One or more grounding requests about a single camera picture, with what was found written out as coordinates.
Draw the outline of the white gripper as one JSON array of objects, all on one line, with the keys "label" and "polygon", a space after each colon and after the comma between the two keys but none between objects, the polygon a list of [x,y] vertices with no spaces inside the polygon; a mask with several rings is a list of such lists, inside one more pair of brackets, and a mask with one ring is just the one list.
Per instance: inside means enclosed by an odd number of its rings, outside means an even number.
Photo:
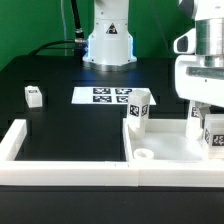
[{"label": "white gripper", "polygon": [[201,127],[210,105],[224,107],[224,38],[192,28],[174,41],[175,89],[180,98],[201,102]]}]

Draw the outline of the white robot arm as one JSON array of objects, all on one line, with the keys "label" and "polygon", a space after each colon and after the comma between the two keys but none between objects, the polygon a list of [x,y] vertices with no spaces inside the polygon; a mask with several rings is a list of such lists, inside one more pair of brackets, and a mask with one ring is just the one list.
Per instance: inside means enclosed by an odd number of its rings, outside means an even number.
[{"label": "white robot arm", "polygon": [[175,89],[179,97],[224,108],[224,0],[165,0],[194,26],[169,43],[159,26],[164,17],[137,21],[128,31],[129,0],[94,0],[94,28],[83,62],[102,71],[122,70],[146,55],[176,54]]}]

